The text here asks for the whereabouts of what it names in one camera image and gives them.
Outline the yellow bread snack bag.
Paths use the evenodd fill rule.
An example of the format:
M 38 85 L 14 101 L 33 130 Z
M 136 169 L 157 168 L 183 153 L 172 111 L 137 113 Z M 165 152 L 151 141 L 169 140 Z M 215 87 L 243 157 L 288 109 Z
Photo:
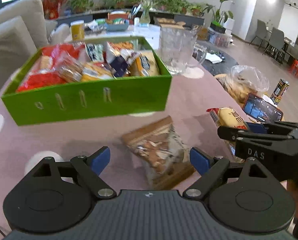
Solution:
M 233 108 L 209 108 L 206 111 L 213 119 L 217 128 L 219 128 L 220 126 L 225 126 L 229 128 L 237 128 L 246 131 L 249 130 L 249 126 L 247 125 L 247 123 Z M 225 142 L 226 146 L 231 152 L 234 162 L 243 163 L 244 160 L 235 155 L 236 137 L 237 135 L 235 133 L 231 133 L 229 137 L 226 137 L 223 141 Z

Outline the brown mixed nuts bag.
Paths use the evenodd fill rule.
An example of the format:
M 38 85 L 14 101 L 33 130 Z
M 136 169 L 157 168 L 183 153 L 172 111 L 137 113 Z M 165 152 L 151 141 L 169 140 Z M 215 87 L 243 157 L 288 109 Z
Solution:
M 170 190 L 195 172 L 170 116 L 124 134 L 122 141 L 141 159 L 152 190 Z

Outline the smartphone in red case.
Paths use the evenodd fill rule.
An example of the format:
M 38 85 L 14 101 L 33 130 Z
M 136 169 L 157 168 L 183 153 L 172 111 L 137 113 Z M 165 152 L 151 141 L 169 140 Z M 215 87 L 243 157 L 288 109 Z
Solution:
M 283 112 L 263 98 L 249 93 L 243 106 L 243 111 L 259 122 L 281 121 Z

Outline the black yellow drink can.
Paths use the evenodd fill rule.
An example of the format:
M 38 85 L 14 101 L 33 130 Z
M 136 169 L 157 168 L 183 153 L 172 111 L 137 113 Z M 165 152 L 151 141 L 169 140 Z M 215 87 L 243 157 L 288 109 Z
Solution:
M 289 82 L 285 79 L 280 79 L 270 98 L 275 105 L 278 105 L 282 99 L 284 92 L 289 87 Z

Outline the plastic bag of bread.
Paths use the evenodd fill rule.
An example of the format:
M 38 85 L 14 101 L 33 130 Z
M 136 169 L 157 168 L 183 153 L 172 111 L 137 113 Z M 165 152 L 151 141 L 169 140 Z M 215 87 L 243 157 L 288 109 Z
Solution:
M 228 74 L 215 75 L 224 90 L 241 106 L 249 93 L 263 96 L 269 90 L 269 80 L 257 68 L 236 65 Z

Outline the green cardboard snack box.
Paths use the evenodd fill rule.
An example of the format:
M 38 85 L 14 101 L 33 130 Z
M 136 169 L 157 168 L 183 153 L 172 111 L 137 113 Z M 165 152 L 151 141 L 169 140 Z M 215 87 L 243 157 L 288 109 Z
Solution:
M 77 60 L 67 55 L 56 64 L 68 83 L 16 92 L 42 48 L 22 66 L 1 97 L 16 124 L 165 109 L 172 76 L 143 37 L 84 43 Z

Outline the grey dining chair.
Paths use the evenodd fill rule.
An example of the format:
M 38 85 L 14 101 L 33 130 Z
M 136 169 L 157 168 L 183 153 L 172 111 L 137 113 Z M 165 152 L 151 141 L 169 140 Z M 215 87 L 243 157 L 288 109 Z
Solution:
M 267 53 L 274 57 L 278 63 L 282 64 L 286 55 L 285 47 L 285 36 L 284 32 L 273 28 L 270 35 L 268 44 L 265 48 L 264 54 Z

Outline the dark round side table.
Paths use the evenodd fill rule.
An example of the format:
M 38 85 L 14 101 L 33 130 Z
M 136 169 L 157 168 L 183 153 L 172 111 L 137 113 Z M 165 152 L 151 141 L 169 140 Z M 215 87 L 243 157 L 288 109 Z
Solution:
M 228 74 L 238 62 L 229 54 L 221 50 L 221 47 L 214 46 L 208 41 L 197 41 L 200 46 L 206 48 L 206 58 L 202 66 L 213 76 Z

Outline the red snack bag in box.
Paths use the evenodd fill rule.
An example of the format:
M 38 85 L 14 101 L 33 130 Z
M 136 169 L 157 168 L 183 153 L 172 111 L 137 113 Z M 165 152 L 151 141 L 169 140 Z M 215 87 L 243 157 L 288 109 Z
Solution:
M 58 73 L 56 64 L 60 63 L 64 59 L 64 56 L 67 55 L 77 60 L 84 49 L 84 42 L 63 43 L 43 47 L 41 49 L 41 56 L 33 64 L 28 74 L 26 74 L 26 77 L 24 77 L 24 80 L 18 86 L 16 92 L 68 83 Z

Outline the clear glass pitcher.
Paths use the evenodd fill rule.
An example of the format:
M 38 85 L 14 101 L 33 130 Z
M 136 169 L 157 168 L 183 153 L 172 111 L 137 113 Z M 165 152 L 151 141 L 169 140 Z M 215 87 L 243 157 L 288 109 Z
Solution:
M 192 29 L 160 28 L 159 56 L 172 75 L 184 75 L 205 61 L 207 48 L 197 43 L 201 26 Z

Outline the yellow canister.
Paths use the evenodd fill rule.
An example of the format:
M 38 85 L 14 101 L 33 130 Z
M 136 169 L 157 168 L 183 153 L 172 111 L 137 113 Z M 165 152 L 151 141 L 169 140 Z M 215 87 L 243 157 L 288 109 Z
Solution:
M 70 28 L 73 41 L 84 40 L 84 20 L 71 22 Z

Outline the blue snack tray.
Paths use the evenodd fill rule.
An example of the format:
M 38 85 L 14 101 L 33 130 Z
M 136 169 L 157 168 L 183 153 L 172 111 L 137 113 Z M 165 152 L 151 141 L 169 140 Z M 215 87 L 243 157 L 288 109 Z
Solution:
M 106 31 L 126 31 L 129 27 L 129 20 L 123 18 L 116 18 L 113 20 L 105 20 Z

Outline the round white coffee table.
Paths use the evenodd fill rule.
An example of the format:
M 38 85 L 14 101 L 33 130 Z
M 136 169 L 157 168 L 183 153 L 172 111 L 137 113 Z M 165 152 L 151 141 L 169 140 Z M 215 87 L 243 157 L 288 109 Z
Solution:
M 86 34 L 83 42 L 86 41 L 109 41 L 131 39 L 133 37 L 143 37 L 153 50 L 158 50 L 160 45 L 160 27 L 150 24 L 149 27 L 139 27 L 130 25 L 126 31 L 103 31 L 100 34 Z

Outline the glass vase with plant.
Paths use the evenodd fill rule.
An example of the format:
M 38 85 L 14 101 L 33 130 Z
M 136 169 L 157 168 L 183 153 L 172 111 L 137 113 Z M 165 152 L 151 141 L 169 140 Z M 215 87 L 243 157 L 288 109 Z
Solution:
M 139 27 L 149 27 L 151 18 L 150 18 L 150 8 L 151 8 L 151 1 L 150 0 L 143 0 L 141 4 L 142 15 L 139 20 Z

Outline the red flower decoration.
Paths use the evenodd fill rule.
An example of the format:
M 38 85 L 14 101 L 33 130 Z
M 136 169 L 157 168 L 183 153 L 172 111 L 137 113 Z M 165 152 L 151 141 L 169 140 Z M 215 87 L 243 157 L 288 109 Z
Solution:
M 47 20 L 59 18 L 62 6 L 67 3 L 67 0 L 42 0 L 44 17 Z

